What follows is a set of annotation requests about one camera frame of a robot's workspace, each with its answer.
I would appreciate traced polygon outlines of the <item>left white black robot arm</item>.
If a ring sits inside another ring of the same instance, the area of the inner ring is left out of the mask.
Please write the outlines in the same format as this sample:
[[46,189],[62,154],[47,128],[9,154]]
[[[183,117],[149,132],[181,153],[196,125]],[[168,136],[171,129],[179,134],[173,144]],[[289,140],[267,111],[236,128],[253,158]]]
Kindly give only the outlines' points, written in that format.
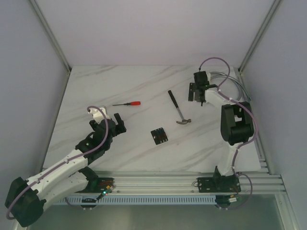
[[35,176],[12,181],[5,206],[7,218],[22,227],[35,223],[51,205],[73,193],[98,193],[101,199],[113,185],[112,178],[100,178],[90,165],[110,149],[113,138],[125,133],[126,127],[116,113],[94,115],[89,122],[93,131],[62,160]]

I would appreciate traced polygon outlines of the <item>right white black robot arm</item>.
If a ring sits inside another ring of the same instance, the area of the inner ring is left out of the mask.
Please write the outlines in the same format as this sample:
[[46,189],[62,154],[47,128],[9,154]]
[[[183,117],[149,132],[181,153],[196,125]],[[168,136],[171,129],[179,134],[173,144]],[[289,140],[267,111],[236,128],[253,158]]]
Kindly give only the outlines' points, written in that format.
[[248,102],[238,102],[221,93],[219,86],[211,84],[206,71],[194,74],[194,83],[190,86],[189,101],[210,103],[220,110],[220,132],[224,140],[224,152],[215,167],[213,187],[223,191],[236,185],[238,173],[235,161],[240,147],[251,142],[255,128],[251,107]]

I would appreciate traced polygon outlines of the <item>black fuse box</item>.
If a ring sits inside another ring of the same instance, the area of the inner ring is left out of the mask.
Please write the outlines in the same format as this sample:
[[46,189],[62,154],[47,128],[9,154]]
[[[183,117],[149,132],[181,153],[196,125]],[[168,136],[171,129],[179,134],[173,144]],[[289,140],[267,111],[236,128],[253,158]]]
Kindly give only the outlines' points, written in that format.
[[151,135],[156,145],[165,143],[168,141],[165,130],[161,127],[151,131]]

